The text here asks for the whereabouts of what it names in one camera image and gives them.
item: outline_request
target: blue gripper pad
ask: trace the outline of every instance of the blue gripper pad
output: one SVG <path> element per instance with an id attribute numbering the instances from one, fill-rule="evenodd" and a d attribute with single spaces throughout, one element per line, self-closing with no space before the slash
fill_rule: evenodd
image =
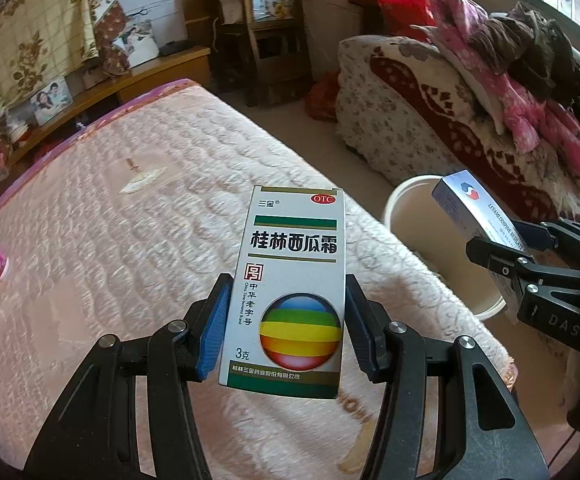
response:
<path id="1" fill-rule="evenodd" d="M 200 381 L 205 380 L 216 366 L 221 345 L 224 343 L 231 292 L 232 277 L 230 274 L 221 274 L 204 304 L 203 311 L 209 310 L 208 320 L 199 336 L 199 356 L 195 368 Z"/>

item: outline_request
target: wooden shelf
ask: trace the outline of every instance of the wooden shelf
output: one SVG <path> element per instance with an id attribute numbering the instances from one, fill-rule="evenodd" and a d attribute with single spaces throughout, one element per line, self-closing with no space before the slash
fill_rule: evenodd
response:
<path id="1" fill-rule="evenodd" d="M 296 20 L 288 18 L 286 20 L 262 20 L 260 22 L 252 22 L 250 28 L 252 30 L 268 30 L 269 28 L 293 28 L 296 27 Z"/>
<path id="2" fill-rule="evenodd" d="M 202 56 L 208 56 L 209 54 L 210 49 L 208 47 L 195 46 L 183 52 L 172 54 L 172 56 L 157 57 L 133 68 L 129 73 L 123 76 L 107 79 L 106 81 L 93 86 L 89 90 L 82 92 L 74 98 L 74 101 L 70 106 L 59 112 L 46 124 L 39 127 L 23 146 L 12 152 L 8 158 L 7 166 L 11 168 L 56 129 L 63 126 L 65 123 L 86 111 L 102 99 L 105 99 L 112 94 L 116 94 L 119 91 L 123 91 L 124 89 L 133 86 L 146 78 L 155 76 L 160 72 L 173 69 L 178 65 L 195 60 Z"/>

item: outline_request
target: patterned sofa cover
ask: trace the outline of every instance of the patterned sofa cover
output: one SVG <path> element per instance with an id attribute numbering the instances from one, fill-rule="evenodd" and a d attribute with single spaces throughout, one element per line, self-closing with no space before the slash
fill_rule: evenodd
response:
<path id="1" fill-rule="evenodd" d="M 339 63 L 337 133 L 395 186 L 467 168 L 523 220 L 580 221 L 580 191 L 554 148 L 517 153 L 433 45 L 357 36 L 340 42 Z"/>

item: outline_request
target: red bag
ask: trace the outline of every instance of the red bag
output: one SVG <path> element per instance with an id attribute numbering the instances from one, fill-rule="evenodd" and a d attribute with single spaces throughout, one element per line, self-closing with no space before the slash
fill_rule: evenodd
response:
<path id="1" fill-rule="evenodd" d="M 377 0 L 388 31 L 395 36 L 409 36 L 416 40 L 425 36 L 409 25 L 435 25 L 430 0 Z"/>
<path id="2" fill-rule="evenodd" d="M 339 70 L 326 72 L 312 86 L 305 98 L 305 111 L 318 121 L 337 121 L 336 102 L 339 93 Z"/>

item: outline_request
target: brown clothing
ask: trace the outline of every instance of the brown clothing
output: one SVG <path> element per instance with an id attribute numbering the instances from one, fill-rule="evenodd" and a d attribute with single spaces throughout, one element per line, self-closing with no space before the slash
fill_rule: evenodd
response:
<path id="1" fill-rule="evenodd" d="M 508 71 L 534 41 L 532 29 L 512 18 L 491 18 L 468 40 L 497 75 Z"/>

